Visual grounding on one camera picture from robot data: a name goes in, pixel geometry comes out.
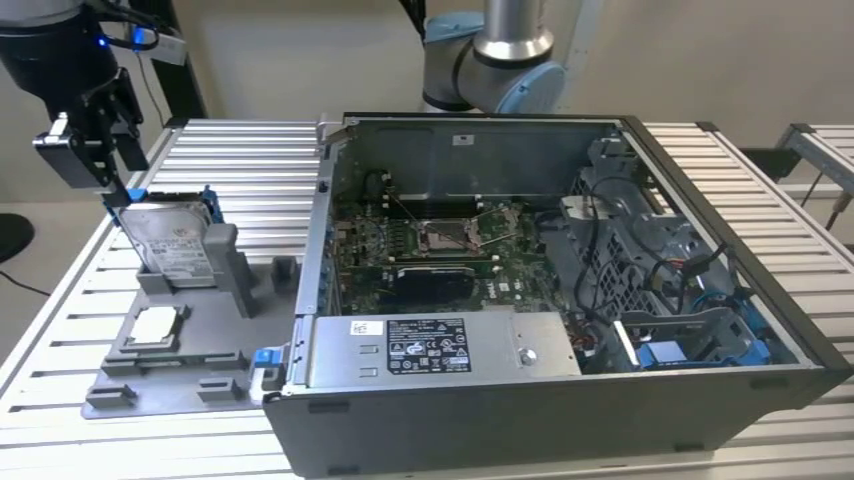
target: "aluminum extrusion table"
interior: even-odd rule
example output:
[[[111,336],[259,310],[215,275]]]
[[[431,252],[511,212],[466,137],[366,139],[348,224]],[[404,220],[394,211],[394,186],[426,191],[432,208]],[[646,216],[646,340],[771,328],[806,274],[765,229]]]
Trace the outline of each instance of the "aluminum extrusion table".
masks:
[[[854,362],[854,258],[717,131],[647,124],[687,176]],[[299,255],[316,124],[192,120],[134,183],[219,192],[251,262]],[[260,409],[94,420],[80,404],[138,288],[139,259],[106,219],[0,369],[0,477],[295,478]],[[854,382],[762,418],[715,452],[426,472],[414,478],[854,478]]]

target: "open computer tower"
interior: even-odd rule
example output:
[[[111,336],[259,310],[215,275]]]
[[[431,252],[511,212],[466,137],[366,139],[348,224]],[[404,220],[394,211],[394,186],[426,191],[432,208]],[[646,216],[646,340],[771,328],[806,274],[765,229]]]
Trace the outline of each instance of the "open computer tower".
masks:
[[[633,117],[348,114],[314,202],[300,475],[711,450],[850,374]]]

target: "warning label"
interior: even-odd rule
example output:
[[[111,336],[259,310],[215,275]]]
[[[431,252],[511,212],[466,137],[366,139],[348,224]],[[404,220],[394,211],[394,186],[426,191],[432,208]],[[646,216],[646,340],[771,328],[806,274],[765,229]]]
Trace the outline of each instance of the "warning label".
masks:
[[[387,328],[388,371],[394,375],[471,372],[462,318],[390,320]]]
[[[146,243],[167,278],[214,275],[202,240],[198,238],[159,238],[147,240]]]

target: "motherboard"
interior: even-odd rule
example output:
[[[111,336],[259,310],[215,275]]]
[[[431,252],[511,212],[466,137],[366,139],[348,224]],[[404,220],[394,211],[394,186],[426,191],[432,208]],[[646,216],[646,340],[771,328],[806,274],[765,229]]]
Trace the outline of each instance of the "motherboard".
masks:
[[[340,205],[342,314],[566,312],[539,215],[510,200]]]

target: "white wall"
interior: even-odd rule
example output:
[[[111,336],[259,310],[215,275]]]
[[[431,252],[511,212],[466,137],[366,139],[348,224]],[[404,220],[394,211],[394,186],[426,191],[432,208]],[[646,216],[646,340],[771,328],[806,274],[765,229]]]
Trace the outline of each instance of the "white wall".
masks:
[[[481,0],[430,0],[428,15],[481,10]],[[578,0],[551,0],[547,18],[569,23]],[[422,48],[395,0],[180,0],[211,116],[314,119],[322,112],[420,107]]]
[[[709,120],[742,145],[854,123],[850,0],[607,0],[569,110]]]
[[[143,148],[147,151],[162,131],[158,114],[143,87],[136,58],[131,52],[115,50],[119,63],[127,67],[131,73],[146,117],[142,133]],[[152,92],[168,120],[170,110],[163,99],[151,62],[144,59],[143,64]],[[34,150],[31,145],[34,137],[51,126],[44,104],[42,100],[17,88],[3,67],[0,67],[0,105],[4,106],[0,111],[0,203],[99,201],[98,195],[91,191],[74,190],[68,187]]]

